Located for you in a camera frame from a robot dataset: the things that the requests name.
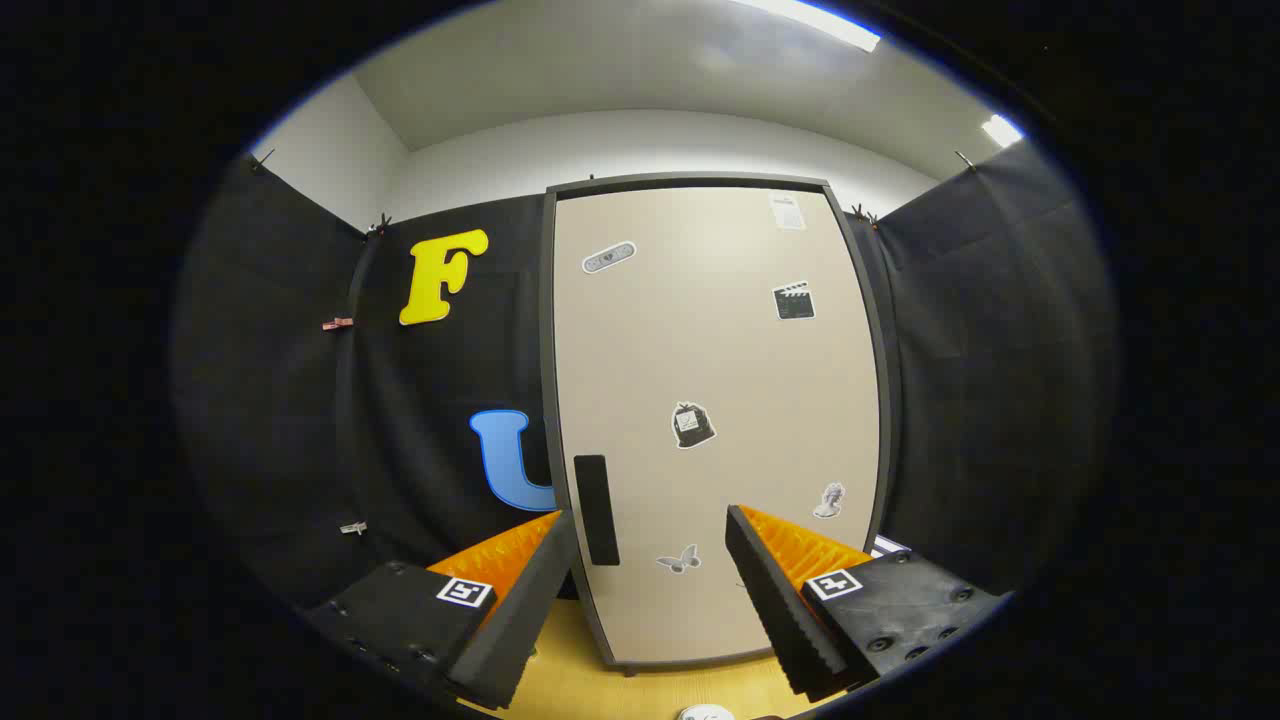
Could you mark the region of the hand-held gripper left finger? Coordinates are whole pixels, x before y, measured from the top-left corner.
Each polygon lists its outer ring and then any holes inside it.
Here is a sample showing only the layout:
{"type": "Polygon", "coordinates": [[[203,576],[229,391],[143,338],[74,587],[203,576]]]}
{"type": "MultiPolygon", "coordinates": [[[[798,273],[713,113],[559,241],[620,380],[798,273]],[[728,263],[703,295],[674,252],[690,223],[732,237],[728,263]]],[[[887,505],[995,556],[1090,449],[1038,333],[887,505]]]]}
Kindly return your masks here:
{"type": "Polygon", "coordinates": [[[553,511],[426,568],[384,562],[305,616],[424,700],[508,708],[575,555],[553,511]]]}

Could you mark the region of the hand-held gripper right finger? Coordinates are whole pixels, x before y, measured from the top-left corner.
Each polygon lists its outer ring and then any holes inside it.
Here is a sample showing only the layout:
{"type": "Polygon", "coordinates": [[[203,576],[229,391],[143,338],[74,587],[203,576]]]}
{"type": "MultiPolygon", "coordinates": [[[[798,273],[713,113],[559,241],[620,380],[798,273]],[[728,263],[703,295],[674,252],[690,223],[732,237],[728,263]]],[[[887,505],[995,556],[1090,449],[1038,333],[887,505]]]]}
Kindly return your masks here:
{"type": "Polygon", "coordinates": [[[810,701],[897,676],[1009,602],[914,550],[858,551],[745,505],[727,509],[724,544],[790,687],[810,701]]]}

